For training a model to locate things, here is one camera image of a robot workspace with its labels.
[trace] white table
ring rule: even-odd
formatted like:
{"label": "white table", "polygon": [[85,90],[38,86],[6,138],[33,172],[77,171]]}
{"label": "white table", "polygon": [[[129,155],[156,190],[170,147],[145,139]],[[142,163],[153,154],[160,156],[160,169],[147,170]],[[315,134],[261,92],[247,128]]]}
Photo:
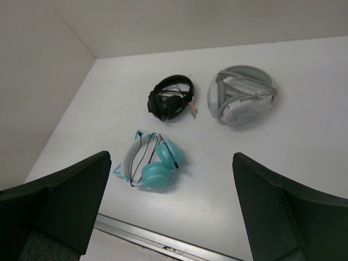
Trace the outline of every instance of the white table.
{"label": "white table", "polygon": [[[213,119],[208,85],[220,69],[258,66],[278,86],[275,105],[255,124]],[[186,110],[161,122],[147,96],[163,78],[196,86],[196,120]],[[138,128],[178,143],[187,165],[164,193],[131,188],[110,175],[100,212],[201,247],[252,260],[231,169],[242,152],[312,188],[348,197],[348,36],[99,59],[32,169],[31,181],[100,150],[112,168]]]}

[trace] white surface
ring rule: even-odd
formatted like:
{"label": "white surface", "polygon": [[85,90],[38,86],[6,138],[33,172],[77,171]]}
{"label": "white surface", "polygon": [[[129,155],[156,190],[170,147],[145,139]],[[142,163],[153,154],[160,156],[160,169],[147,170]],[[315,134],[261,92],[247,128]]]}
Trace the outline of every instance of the white surface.
{"label": "white surface", "polygon": [[[275,105],[249,126],[211,117],[206,93],[222,68],[249,64],[271,74]],[[97,60],[27,181],[100,150],[115,168],[138,128],[163,132],[187,157],[167,192],[131,188],[110,175],[100,212],[173,238],[251,260],[231,170],[235,152],[312,188],[348,197],[348,36]],[[161,122],[147,96],[181,73],[196,86],[199,114]]]}
{"label": "white surface", "polygon": [[93,229],[87,253],[80,261],[173,261],[152,250]]}
{"label": "white surface", "polygon": [[51,0],[97,58],[348,35],[345,0]]}
{"label": "white surface", "polygon": [[0,0],[0,190],[22,184],[95,61],[43,0]]}

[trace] headphones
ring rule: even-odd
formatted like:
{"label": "headphones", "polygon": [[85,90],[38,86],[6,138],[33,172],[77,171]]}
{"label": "headphones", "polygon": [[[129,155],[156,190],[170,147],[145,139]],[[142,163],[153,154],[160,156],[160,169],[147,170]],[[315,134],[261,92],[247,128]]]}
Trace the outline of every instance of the headphones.
{"label": "headphones", "polygon": [[259,68],[228,67],[217,73],[209,87],[210,113],[231,125],[252,122],[277,95],[273,85],[271,76]]}
{"label": "headphones", "polygon": [[[150,160],[141,170],[141,177],[138,181],[133,181],[136,171],[148,149],[151,140],[156,139],[156,145],[151,153]],[[133,173],[133,161],[140,151],[143,144],[146,145],[144,155]],[[156,151],[160,162],[151,162]],[[132,187],[142,187],[149,189],[160,189],[168,186],[172,172],[179,168],[179,164],[184,159],[184,155],[177,145],[165,136],[159,133],[144,134],[137,131],[135,141],[128,150],[123,162],[114,170],[114,174],[123,177]]]}
{"label": "headphones", "polygon": [[[182,91],[177,84],[187,84],[189,91]],[[160,120],[170,120],[179,115],[192,101],[195,88],[192,81],[183,75],[173,75],[162,80],[148,96],[147,109]]]}

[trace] teal headphones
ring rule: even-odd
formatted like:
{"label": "teal headphones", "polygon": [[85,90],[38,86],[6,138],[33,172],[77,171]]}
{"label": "teal headphones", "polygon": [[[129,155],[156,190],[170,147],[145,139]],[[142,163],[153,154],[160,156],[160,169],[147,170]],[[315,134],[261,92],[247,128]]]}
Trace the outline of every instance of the teal headphones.
{"label": "teal headphones", "polygon": [[[156,139],[156,144],[148,164],[142,168],[140,179],[133,181],[136,171],[145,157],[149,143],[154,139]],[[133,173],[134,158],[144,144],[147,144],[144,155]],[[151,162],[155,151],[161,160],[160,162]],[[184,155],[181,150],[167,137],[159,133],[144,134],[141,131],[137,131],[133,145],[128,150],[123,162],[114,170],[114,174],[123,177],[132,187],[149,189],[165,188],[170,183],[172,172],[179,168],[179,164],[183,159]]]}

